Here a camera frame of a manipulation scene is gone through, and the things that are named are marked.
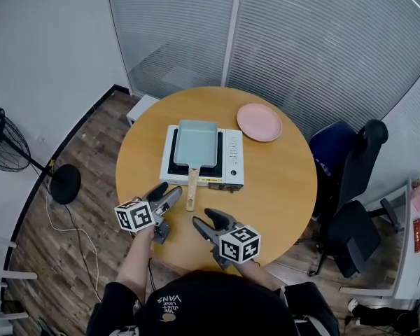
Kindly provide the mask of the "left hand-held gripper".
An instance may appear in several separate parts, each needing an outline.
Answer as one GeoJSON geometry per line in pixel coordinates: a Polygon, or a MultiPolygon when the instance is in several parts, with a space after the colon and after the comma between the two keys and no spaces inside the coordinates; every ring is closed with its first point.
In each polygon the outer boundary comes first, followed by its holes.
{"type": "Polygon", "coordinates": [[[154,226],[153,241],[164,244],[170,226],[163,215],[170,210],[182,196],[183,189],[176,186],[167,192],[168,182],[151,188],[141,199],[136,198],[114,208],[120,228],[134,234],[154,226]]]}

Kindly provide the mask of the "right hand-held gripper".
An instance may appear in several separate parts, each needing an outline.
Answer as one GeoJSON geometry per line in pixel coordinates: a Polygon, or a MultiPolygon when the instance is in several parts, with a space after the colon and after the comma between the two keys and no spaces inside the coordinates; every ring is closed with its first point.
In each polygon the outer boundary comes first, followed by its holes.
{"type": "Polygon", "coordinates": [[[250,225],[242,225],[218,209],[206,208],[204,212],[213,221],[215,229],[196,216],[192,217],[192,224],[206,241],[214,245],[212,255],[222,270],[243,264],[260,254],[261,236],[250,225]]]}

